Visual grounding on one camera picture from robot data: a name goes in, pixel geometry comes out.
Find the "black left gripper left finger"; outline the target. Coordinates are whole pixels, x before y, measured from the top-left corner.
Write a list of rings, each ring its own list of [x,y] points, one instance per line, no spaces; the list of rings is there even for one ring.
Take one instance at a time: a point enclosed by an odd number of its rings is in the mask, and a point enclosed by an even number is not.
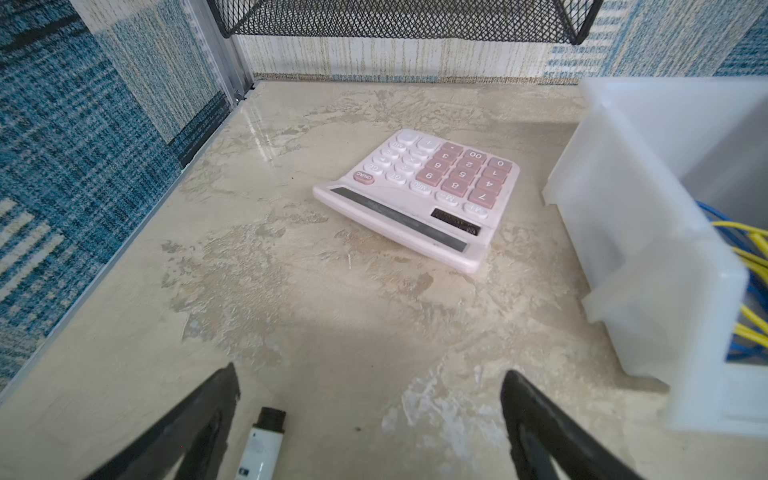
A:
[[[233,364],[210,377],[88,479],[215,479],[240,387]]]

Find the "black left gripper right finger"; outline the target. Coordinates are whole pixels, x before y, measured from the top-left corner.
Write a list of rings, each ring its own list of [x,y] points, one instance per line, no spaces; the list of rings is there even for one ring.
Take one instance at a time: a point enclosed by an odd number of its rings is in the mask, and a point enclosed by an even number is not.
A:
[[[516,370],[506,372],[500,402],[510,456],[520,479],[638,479]]]

